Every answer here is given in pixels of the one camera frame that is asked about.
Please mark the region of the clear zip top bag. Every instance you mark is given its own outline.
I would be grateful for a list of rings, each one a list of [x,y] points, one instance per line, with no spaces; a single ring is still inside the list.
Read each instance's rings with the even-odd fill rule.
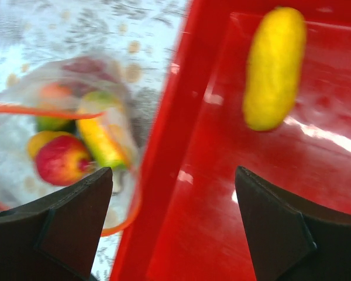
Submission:
[[[69,86],[73,93],[68,97],[54,98],[56,109],[40,107],[43,99],[40,90],[50,83]],[[99,109],[86,109],[79,113],[85,94],[106,91],[119,98],[126,109],[129,136],[120,144],[126,169],[113,170],[113,188],[104,226],[103,236],[123,231],[137,216],[141,192],[136,188],[139,149],[132,130],[131,94],[123,81],[118,61],[106,53],[89,53],[71,59],[51,61],[19,79],[0,92],[0,211],[5,211],[66,186],[54,186],[42,180],[36,170],[35,159],[27,152],[27,143],[37,131],[36,116],[52,116],[75,121],[72,136],[80,137],[76,121],[107,116]],[[88,149],[93,172],[102,168]]]

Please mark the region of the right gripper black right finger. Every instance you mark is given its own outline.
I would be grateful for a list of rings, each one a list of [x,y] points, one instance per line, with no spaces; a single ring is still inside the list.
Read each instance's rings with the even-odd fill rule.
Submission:
[[[257,280],[351,280],[351,215],[273,185],[245,167],[235,189]]]

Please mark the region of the yellow corn cob toy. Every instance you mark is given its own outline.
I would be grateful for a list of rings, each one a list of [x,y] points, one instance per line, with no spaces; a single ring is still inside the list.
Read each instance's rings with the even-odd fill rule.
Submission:
[[[250,129],[270,131],[293,109],[306,41],[305,19],[294,8],[275,8],[259,23],[247,58],[242,106]]]

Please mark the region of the orange fruit toy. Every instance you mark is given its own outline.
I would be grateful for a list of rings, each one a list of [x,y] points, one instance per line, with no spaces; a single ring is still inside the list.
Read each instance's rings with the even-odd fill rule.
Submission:
[[[27,143],[29,157],[33,160],[44,145],[52,141],[54,138],[64,135],[72,136],[73,134],[64,131],[41,131],[35,134]]]

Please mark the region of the green orange mango toy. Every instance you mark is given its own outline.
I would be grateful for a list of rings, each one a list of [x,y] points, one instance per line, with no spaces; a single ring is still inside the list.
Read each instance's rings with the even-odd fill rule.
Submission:
[[[40,107],[45,109],[56,109],[53,102],[54,98],[68,97],[73,93],[72,89],[58,82],[45,85],[40,90],[40,96],[43,98]],[[63,119],[52,116],[36,116],[37,131],[65,131],[74,133],[75,121],[73,119]]]

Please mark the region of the yellow orange mango toy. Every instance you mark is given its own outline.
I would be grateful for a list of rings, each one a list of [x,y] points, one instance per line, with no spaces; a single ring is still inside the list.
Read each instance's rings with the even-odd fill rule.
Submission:
[[[90,150],[98,166],[113,170],[126,169],[125,158],[119,151],[120,144],[129,136],[128,120],[123,102],[106,91],[92,91],[84,95],[78,112],[86,109],[105,111],[107,116],[76,121],[80,137]]]

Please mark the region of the red apple toy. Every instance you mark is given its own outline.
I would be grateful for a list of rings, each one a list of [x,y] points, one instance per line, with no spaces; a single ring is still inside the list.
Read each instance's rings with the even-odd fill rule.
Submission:
[[[76,137],[62,135],[45,144],[35,157],[42,180],[54,186],[70,186],[93,172],[92,158]]]

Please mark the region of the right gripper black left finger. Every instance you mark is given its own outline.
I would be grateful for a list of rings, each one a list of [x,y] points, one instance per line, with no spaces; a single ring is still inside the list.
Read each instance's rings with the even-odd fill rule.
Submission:
[[[0,280],[95,280],[91,269],[112,185],[105,167],[0,212]]]

